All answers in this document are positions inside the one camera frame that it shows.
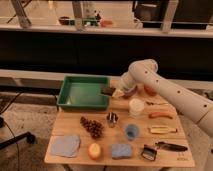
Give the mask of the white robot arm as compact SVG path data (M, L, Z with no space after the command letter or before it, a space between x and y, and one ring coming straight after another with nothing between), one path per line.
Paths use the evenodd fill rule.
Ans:
M124 92L132 91L139 83L150 87L213 137L213 101L161 77L157 70L153 59L134 61L116 87Z

